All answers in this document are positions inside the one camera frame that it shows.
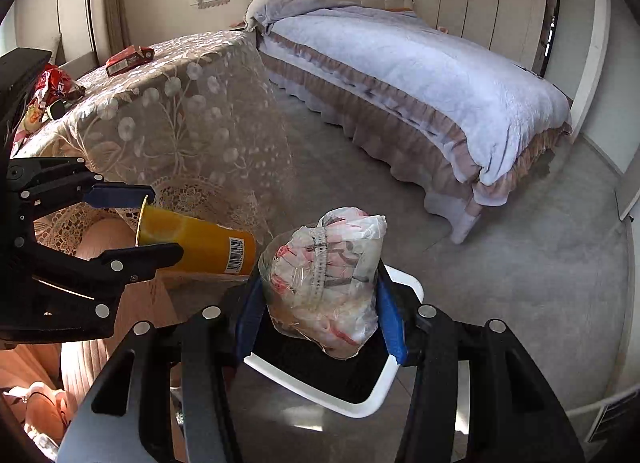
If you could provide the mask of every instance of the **blue gripper pad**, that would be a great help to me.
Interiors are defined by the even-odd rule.
[[[82,200],[93,208],[140,208],[145,196],[153,203],[156,193],[148,185],[98,182]]]
[[[228,330],[234,337],[234,356],[239,364],[254,349],[267,303],[262,292],[262,280],[258,265],[246,283],[229,288],[220,302],[220,308],[228,317]]]
[[[415,327],[415,313],[420,301],[404,284],[394,283],[385,265],[378,265],[376,312],[386,350],[401,366],[414,366],[420,356],[420,342]]]

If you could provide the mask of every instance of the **barcode sticker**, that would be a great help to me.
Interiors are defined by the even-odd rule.
[[[124,58],[118,61],[116,64],[109,66],[107,71],[109,72],[109,74],[113,75],[114,73],[117,73],[121,69],[125,69],[128,65],[129,63],[127,62],[127,59]]]
[[[244,239],[229,238],[229,260],[226,262],[225,273],[240,273],[244,262]]]

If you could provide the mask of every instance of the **clear plastic bag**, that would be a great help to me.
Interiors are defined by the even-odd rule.
[[[384,216],[339,208],[316,227],[277,236],[258,262],[274,326],[333,358],[355,356],[378,328],[374,290],[385,232]]]

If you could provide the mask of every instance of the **orange paper cup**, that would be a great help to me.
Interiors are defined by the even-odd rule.
[[[137,245],[178,243],[182,259],[167,271],[249,275],[255,262],[255,239],[249,232],[183,216],[145,201],[138,220]]]

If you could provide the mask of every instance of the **table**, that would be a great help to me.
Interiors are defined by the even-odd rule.
[[[82,156],[105,180],[151,185],[164,208],[267,241],[268,221],[289,198],[292,165],[250,36],[197,34],[153,48],[149,64],[78,79],[87,88],[82,101],[31,136],[17,157]],[[79,204],[39,220],[36,236],[73,254],[88,227],[116,213],[135,228],[135,209]]]

